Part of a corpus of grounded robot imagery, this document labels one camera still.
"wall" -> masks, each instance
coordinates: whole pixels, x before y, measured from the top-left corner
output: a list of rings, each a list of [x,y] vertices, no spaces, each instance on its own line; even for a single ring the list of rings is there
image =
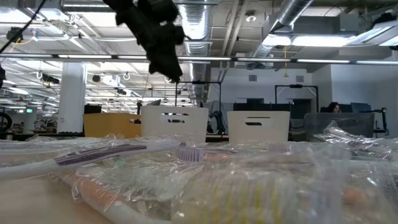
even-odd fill
[[[332,65],[333,101],[339,103],[367,103],[372,110],[387,108],[387,127],[390,136],[398,137],[398,72],[392,66]],[[376,113],[378,127],[381,114]]]
[[[331,65],[326,65],[312,74],[312,83],[319,89],[319,107],[332,102]]]
[[[6,111],[6,114],[8,114],[11,117],[13,124],[20,124],[21,122],[25,121],[25,117],[26,117],[25,114],[10,113],[9,111]]]
[[[218,77],[218,68],[212,68],[212,80]],[[284,77],[285,70],[277,72],[274,70],[245,70],[231,68],[228,70],[221,87],[221,101],[224,103],[245,103],[246,98],[263,98],[264,102],[275,102],[275,85],[296,84],[296,75],[304,76],[302,85],[312,85],[312,74],[304,69],[287,70],[289,77]],[[257,75],[257,82],[250,82],[249,75]],[[209,101],[218,100],[218,85],[214,84],[210,88]],[[290,89],[286,88],[278,95],[278,103],[288,103],[291,99],[302,98],[312,99],[314,95],[306,88]]]

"clear plastic packaging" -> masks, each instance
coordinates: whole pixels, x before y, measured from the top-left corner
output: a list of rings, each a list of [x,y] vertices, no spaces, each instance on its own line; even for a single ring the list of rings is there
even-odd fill
[[[172,223],[341,223],[345,157],[324,148],[212,164],[174,200]]]
[[[264,209],[263,215],[272,211],[273,204],[279,203],[276,212],[283,220],[294,221],[298,215],[308,222],[329,220],[337,223],[334,221],[341,217],[338,214],[345,177],[343,154],[348,152],[331,150],[328,147],[334,146],[328,144],[282,145],[293,150],[286,153],[284,148],[283,153],[275,153],[258,146],[245,148],[240,145],[231,149],[229,145],[216,144],[213,149],[207,146],[204,149],[206,154],[227,154],[229,158],[189,162],[178,159],[177,151],[153,152],[106,160],[108,166],[95,164],[79,167],[76,172],[57,172],[56,175],[70,185],[75,200],[88,202],[115,223],[194,223],[195,215],[202,217],[201,213],[192,216],[187,213],[186,219],[182,219],[180,212],[187,212],[185,209],[188,208],[202,209],[203,205],[199,205],[201,200],[215,202],[213,206],[216,207],[206,207],[208,216],[212,215],[210,209],[226,212],[224,203],[231,186],[236,186],[231,194],[237,201],[233,203],[234,213],[239,213],[239,206],[245,203],[248,213],[252,213],[252,204],[249,206],[249,203],[256,203],[256,195],[260,194],[262,205],[258,209]],[[219,193],[212,197],[215,186]],[[239,204],[244,194],[248,200]],[[308,210],[301,211],[299,206]],[[316,217],[309,213],[311,208],[317,208]],[[326,210],[333,211],[333,216],[329,217]],[[261,221],[258,218],[257,215],[253,219]]]
[[[355,136],[340,129],[332,122],[324,134],[316,138],[332,144],[343,144],[353,155],[353,159],[398,161],[398,139],[376,139]]]
[[[21,179],[102,161],[110,157],[175,149],[181,142],[164,138],[79,138],[61,141],[2,141],[0,180]]]
[[[54,174],[117,224],[394,223],[397,165],[350,157],[340,142],[205,144]]]
[[[343,192],[347,224],[395,223],[398,216],[398,165],[384,161],[350,161]]]

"person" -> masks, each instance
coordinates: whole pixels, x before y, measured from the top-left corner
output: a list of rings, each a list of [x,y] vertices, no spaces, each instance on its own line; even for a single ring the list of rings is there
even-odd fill
[[[328,106],[328,113],[339,113],[340,112],[340,106],[338,105],[337,102],[331,102]]]

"table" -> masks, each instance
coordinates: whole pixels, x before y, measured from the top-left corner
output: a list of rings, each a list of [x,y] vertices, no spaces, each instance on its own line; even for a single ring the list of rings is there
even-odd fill
[[[76,203],[68,190],[47,176],[0,181],[2,224],[111,224],[84,202]]]

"black cable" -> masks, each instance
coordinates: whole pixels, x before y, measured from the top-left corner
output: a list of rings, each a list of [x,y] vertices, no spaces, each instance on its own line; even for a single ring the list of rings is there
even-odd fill
[[[323,15],[323,17],[325,17],[332,9],[334,9],[334,8],[338,8],[338,9],[340,9],[340,11],[341,11],[341,13],[344,13],[344,11],[340,8],[340,7],[338,7],[338,6],[333,6],[333,7],[331,7],[329,10],[327,10],[327,12]]]
[[[10,44],[11,44],[12,42],[14,42],[18,37],[20,37],[20,36],[22,35],[22,33],[27,29],[27,27],[30,26],[30,24],[31,24],[31,23],[33,22],[33,20],[36,18],[37,14],[39,13],[39,11],[41,10],[41,8],[43,7],[43,5],[44,5],[44,3],[45,3],[46,1],[47,1],[47,0],[43,0],[43,1],[40,3],[39,7],[38,7],[37,10],[35,11],[35,14],[32,16],[32,18],[30,18],[30,21],[27,22],[27,23],[25,24],[25,26],[24,26],[18,33],[16,33],[14,36],[12,36],[12,38],[9,39],[8,42],[7,42],[6,44],[4,44],[4,46],[0,49],[0,54],[1,54],[6,48],[8,48],[8,46],[10,46]]]
[[[363,17],[361,14],[359,14],[359,16],[360,16],[360,18],[363,19],[363,21],[367,22],[368,24],[372,24],[372,22],[367,21],[367,20],[365,19],[365,17]]]

